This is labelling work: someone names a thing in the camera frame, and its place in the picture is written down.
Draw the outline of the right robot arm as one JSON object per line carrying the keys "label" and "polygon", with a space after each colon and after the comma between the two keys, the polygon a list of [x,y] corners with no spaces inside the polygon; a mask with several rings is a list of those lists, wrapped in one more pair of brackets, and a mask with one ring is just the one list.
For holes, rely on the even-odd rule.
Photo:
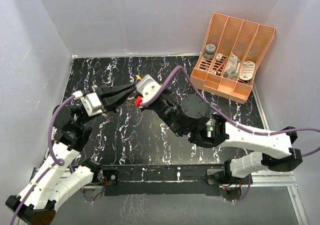
{"label": "right robot arm", "polygon": [[147,110],[158,117],[177,136],[189,135],[188,141],[202,148],[234,147],[250,150],[250,154],[224,162],[223,170],[207,174],[207,179],[219,185],[235,185],[249,174],[269,169],[290,172],[302,162],[301,151],[292,147],[296,132],[262,136],[264,130],[252,128],[253,133],[233,126],[214,114],[207,102],[189,94],[176,101],[173,93],[165,89]]}

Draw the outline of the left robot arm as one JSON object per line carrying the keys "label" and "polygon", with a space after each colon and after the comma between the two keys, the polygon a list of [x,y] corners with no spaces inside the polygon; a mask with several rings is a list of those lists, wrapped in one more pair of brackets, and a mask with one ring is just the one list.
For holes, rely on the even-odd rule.
{"label": "left robot arm", "polygon": [[5,202],[14,213],[11,224],[19,218],[27,225],[49,225],[74,193],[87,184],[102,182],[103,168],[91,159],[71,170],[64,180],[61,177],[89,141],[92,128],[86,124],[104,113],[116,112],[135,88],[135,83],[93,86],[75,91],[54,109],[47,134],[48,157],[28,185]]}

